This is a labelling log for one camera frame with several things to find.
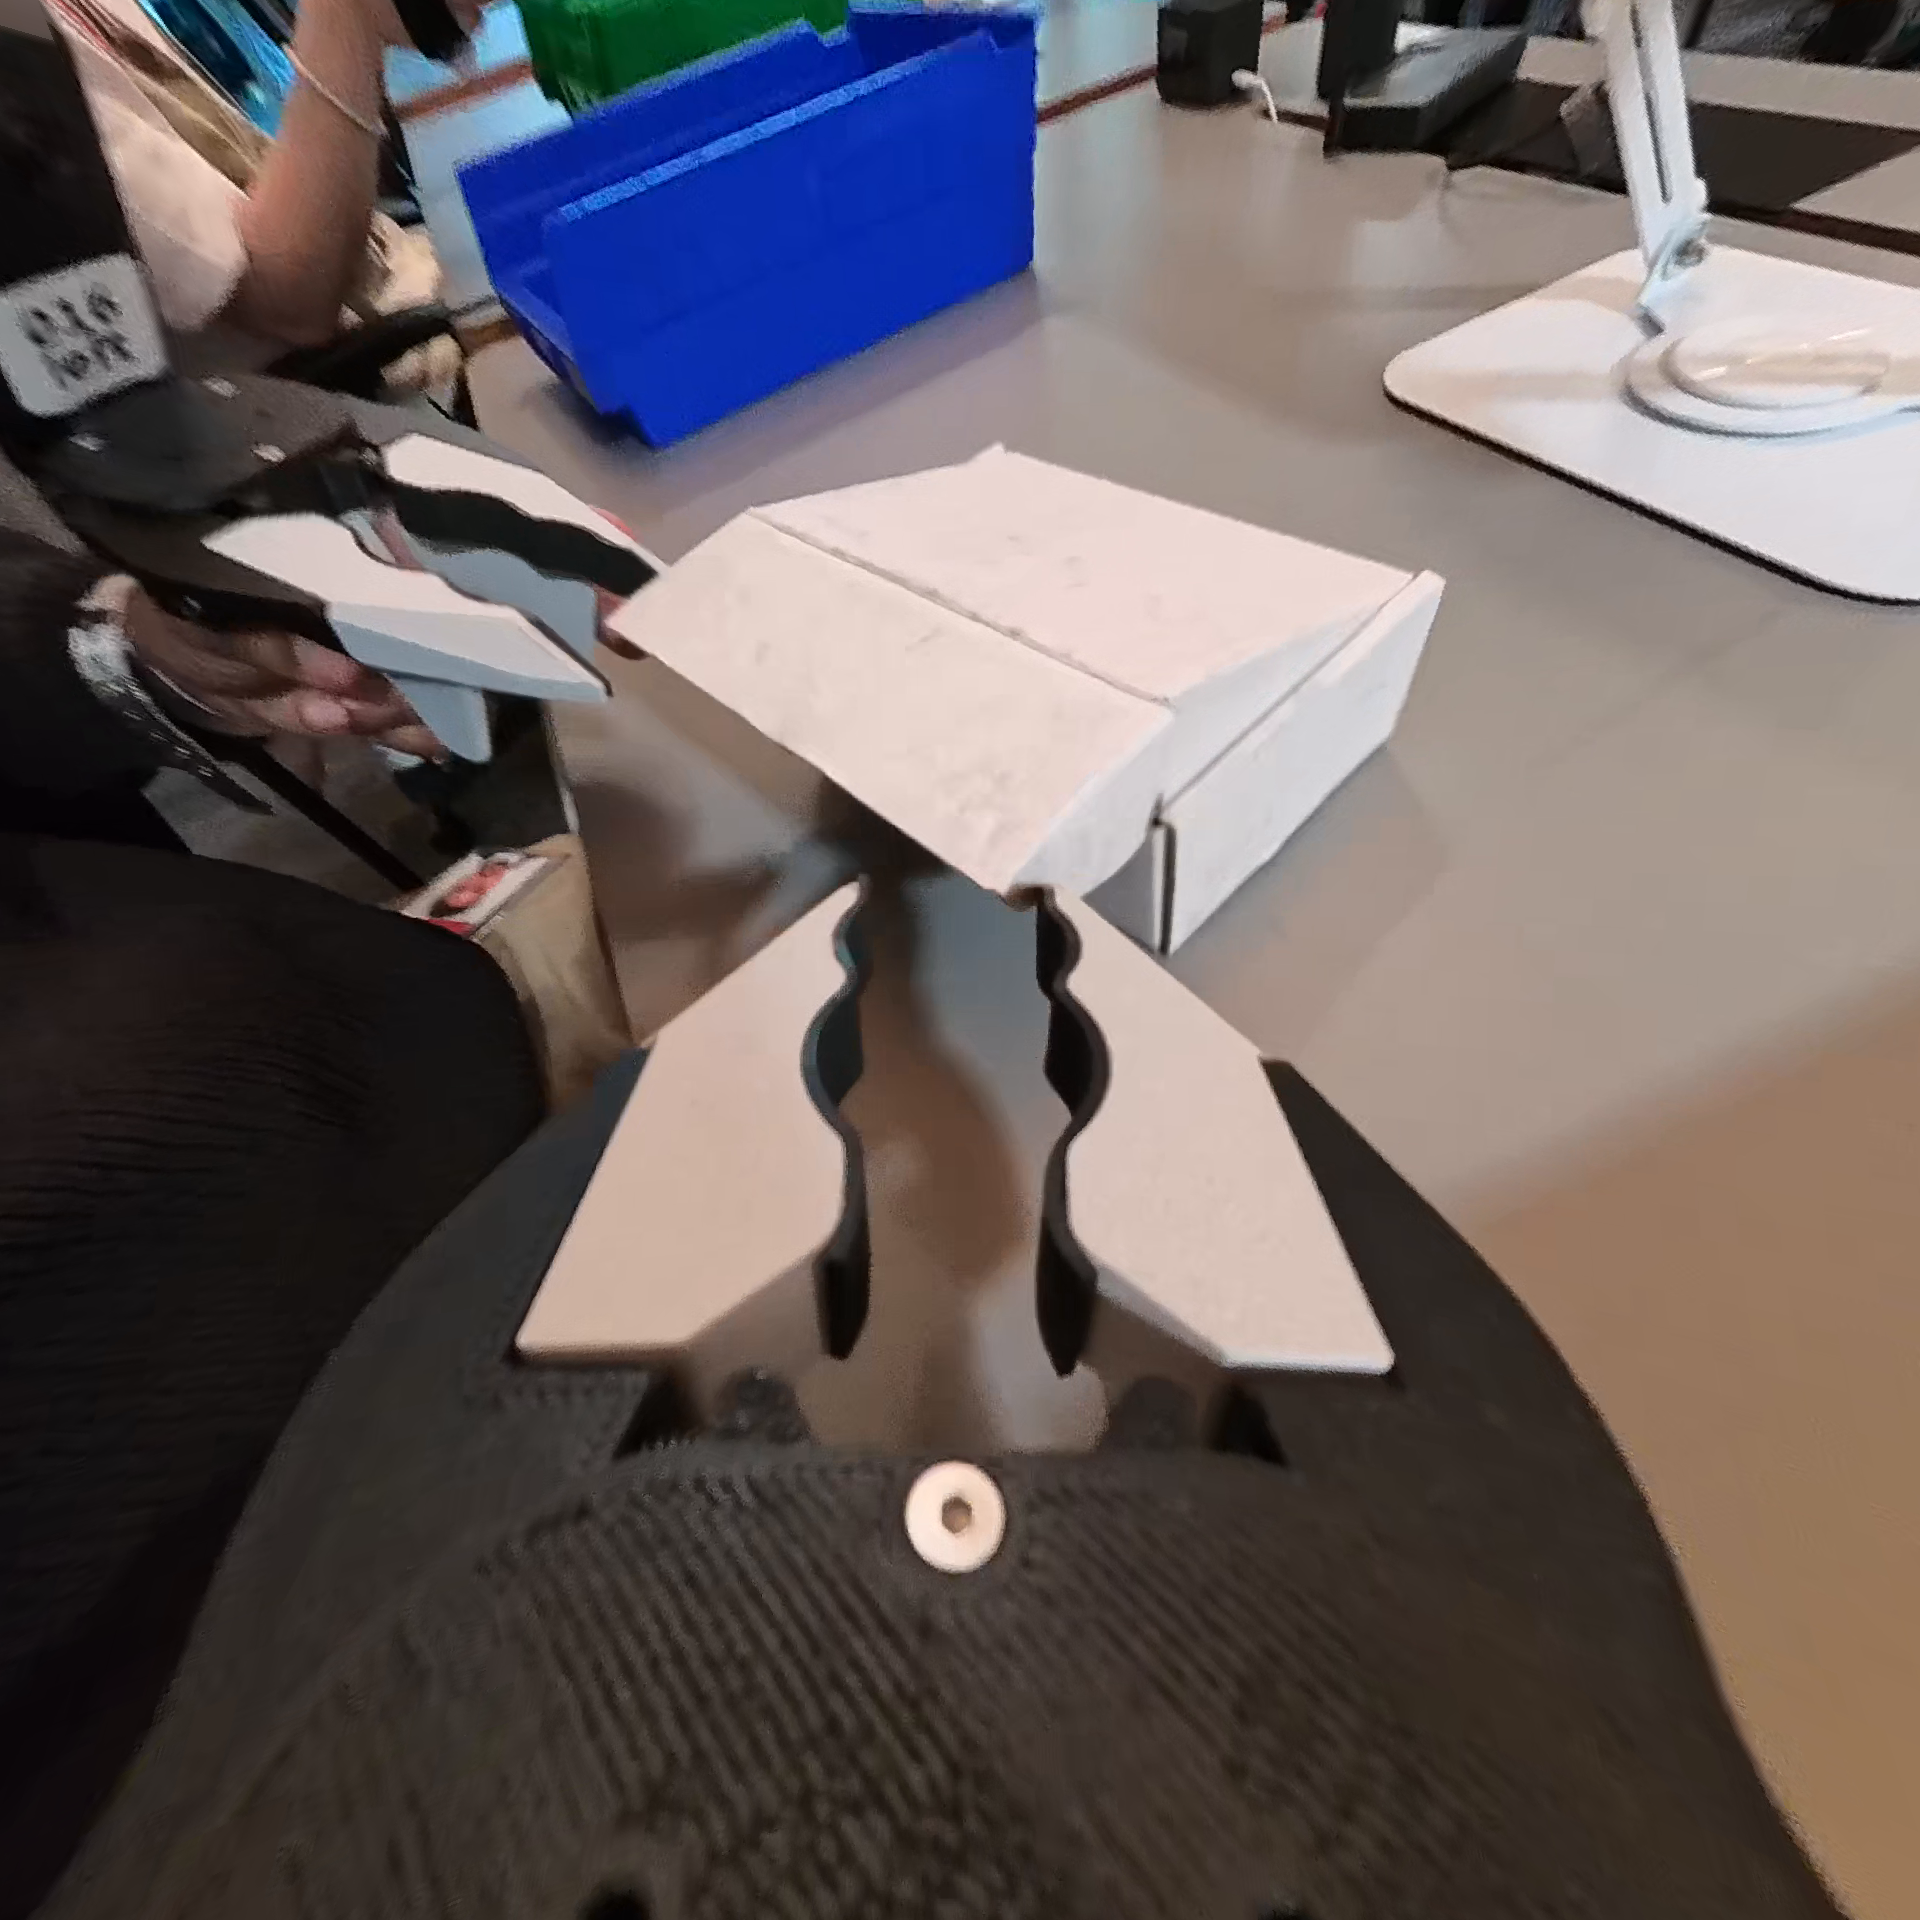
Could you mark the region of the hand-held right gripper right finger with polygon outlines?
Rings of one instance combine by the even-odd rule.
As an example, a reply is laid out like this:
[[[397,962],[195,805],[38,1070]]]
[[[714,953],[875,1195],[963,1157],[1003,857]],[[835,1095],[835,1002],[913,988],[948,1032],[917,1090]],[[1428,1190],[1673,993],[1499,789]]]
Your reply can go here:
[[[1386,1379],[1394,1353],[1258,1048],[1090,903],[1036,903],[1036,1321],[1060,1379]]]

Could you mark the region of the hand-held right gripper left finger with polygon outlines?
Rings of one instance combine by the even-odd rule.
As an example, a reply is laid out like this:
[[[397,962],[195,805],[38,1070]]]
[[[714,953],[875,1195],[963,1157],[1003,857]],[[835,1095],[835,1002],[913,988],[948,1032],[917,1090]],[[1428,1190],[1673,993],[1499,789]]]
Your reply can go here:
[[[667,1020],[525,1311],[537,1367],[811,1367],[863,1332],[862,881]]]

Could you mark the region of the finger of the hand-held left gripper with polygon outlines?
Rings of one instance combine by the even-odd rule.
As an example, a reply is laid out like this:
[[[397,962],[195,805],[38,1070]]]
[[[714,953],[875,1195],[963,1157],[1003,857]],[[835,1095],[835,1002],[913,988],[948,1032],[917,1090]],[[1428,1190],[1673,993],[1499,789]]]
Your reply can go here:
[[[437,554],[494,554],[602,595],[636,595],[660,564],[612,517],[546,472],[428,437],[382,447],[397,524]]]
[[[551,704],[602,704],[593,607],[532,562],[468,549],[439,568],[380,559],[314,512],[238,519],[202,537],[228,564],[315,601],[346,652],[391,681]]]

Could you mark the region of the blue plastic bin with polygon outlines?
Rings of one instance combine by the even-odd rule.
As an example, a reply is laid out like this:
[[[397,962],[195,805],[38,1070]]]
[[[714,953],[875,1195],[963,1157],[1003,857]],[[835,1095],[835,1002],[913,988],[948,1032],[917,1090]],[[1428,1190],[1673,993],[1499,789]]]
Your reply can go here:
[[[603,421],[669,449],[1024,276],[1032,8],[852,4],[464,165],[494,299]]]

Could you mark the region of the white cardboard mailer box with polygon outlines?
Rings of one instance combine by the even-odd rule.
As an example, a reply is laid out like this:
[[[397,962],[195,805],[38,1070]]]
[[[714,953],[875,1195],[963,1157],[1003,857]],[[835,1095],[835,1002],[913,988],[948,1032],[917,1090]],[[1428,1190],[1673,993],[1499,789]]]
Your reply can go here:
[[[731,517],[609,631],[1017,901],[1170,956],[1371,756],[1443,578],[1005,447]]]

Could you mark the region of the person's left hand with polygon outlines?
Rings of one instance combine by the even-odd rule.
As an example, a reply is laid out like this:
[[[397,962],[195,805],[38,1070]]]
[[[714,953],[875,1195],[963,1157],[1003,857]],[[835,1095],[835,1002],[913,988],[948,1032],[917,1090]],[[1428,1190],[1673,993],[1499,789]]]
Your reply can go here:
[[[132,589],[121,632],[156,699],[178,718],[228,738],[356,738],[425,762],[443,743],[397,686],[348,655],[280,631],[213,631]]]

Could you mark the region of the person's tan trousers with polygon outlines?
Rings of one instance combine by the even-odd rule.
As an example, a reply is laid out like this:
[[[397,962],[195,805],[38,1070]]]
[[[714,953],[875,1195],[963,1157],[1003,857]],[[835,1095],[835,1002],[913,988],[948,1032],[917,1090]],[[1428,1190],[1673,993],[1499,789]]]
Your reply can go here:
[[[546,1107],[560,1113],[636,1040],[582,838],[551,835],[530,852],[546,868],[492,913],[476,944],[511,983],[534,1038]]]

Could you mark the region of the red white card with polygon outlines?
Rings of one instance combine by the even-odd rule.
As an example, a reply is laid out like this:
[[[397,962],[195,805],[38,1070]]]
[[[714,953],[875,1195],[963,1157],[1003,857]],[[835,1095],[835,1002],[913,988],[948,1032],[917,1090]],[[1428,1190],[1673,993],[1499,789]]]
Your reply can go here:
[[[551,855],[528,849],[473,850],[419,892],[395,905],[411,923],[473,940],[516,901],[532,894],[558,868]]]

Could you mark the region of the person's dark clothing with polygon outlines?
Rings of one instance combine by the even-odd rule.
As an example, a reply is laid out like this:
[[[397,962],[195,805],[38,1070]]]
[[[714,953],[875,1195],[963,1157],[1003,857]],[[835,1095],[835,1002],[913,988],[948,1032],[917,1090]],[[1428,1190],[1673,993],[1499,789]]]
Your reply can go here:
[[[3,1917],[128,1766],[325,1358],[547,1113],[480,947],[310,882],[3,835]]]

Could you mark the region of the green panel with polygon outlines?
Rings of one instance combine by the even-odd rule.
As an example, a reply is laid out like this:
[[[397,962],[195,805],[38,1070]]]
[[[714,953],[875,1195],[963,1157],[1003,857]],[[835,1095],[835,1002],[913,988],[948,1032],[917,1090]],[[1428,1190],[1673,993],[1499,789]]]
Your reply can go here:
[[[518,2],[540,93],[570,114],[804,22],[835,33],[846,2]]]

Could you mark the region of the black power adapter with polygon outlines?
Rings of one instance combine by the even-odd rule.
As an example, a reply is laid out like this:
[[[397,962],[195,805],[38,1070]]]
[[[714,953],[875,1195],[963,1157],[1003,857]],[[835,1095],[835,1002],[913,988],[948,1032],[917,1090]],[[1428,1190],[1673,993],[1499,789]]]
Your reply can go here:
[[[1266,2],[1162,2],[1155,13],[1155,93],[1179,110],[1222,108],[1240,99],[1238,75],[1261,59]]]
[[[1440,29],[1398,47],[1400,20],[1325,6],[1313,91],[1325,108],[1321,155],[1428,153],[1518,75],[1520,29]]]

